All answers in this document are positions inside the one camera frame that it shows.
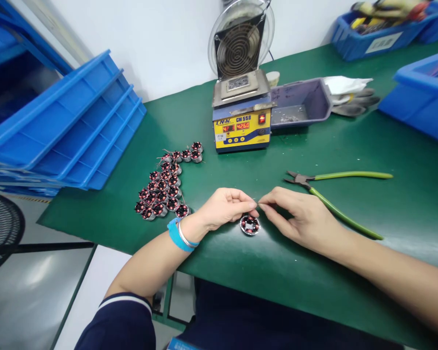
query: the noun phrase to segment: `black floor fan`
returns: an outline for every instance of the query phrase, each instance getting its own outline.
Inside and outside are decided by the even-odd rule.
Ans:
[[[20,245],[25,228],[21,209],[0,195],[0,266],[14,253],[33,253],[51,250],[91,248],[92,242],[49,243]]]

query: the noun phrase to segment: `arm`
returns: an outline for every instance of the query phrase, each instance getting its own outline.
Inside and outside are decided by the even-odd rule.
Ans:
[[[259,200],[286,237],[365,277],[438,331],[438,268],[343,228],[315,196],[276,187]],[[284,219],[278,205],[294,218]]]
[[[184,218],[180,225],[187,240],[200,242],[209,231],[238,220],[245,212],[258,216],[255,208],[255,201],[244,192],[222,188],[214,192],[198,212]],[[168,231],[160,234],[128,260],[104,298],[120,292],[132,292],[152,303],[152,296],[189,255],[173,243]]]

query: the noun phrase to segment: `human hand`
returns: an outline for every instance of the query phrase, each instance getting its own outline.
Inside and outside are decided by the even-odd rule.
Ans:
[[[353,232],[342,227],[314,195],[274,187],[258,203],[284,236],[319,254],[335,258],[353,243]],[[294,217],[284,219],[271,205],[286,209]]]
[[[217,230],[227,222],[233,222],[244,213],[258,217],[256,202],[243,191],[230,188],[219,188],[196,212],[208,231]]]

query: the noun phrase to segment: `digital temperature display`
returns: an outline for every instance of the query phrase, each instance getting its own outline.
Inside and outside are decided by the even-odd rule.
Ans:
[[[233,130],[234,130],[234,125],[233,124],[222,127],[222,132],[231,132]]]
[[[237,130],[250,128],[250,122],[237,124]]]

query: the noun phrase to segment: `silver bracelet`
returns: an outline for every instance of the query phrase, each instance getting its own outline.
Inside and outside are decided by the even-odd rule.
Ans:
[[[183,235],[182,229],[180,228],[180,222],[179,222],[179,234],[180,234],[180,238],[182,239],[183,243],[185,243],[187,246],[189,246],[190,248],[196,248],[198,245],[193,245],[191,244]]]

